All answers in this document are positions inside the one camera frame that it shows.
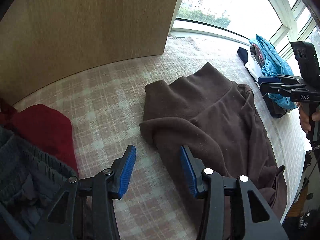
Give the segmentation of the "person's right hand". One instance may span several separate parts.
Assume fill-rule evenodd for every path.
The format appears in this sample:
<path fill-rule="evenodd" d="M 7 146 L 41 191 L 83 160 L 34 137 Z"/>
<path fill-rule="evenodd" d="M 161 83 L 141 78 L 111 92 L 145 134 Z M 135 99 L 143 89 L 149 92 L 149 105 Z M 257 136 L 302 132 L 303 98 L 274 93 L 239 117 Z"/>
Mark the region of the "person's right hand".
<path fill-rule="evenodd" d="M 308 134 L 311 131 L 311 125 L 310 125 L 310 118 L 309 116 L 304 112 L 303 106 L 300 102 L 297 103 L 298 109 L 299 109 L 299 119 L 300 119 L 300 125 L 302 130 Z M 313 121 L 319 121 L 320 120 L 320 113 L 319 111 L 313 113 L 312 115 Z"/>

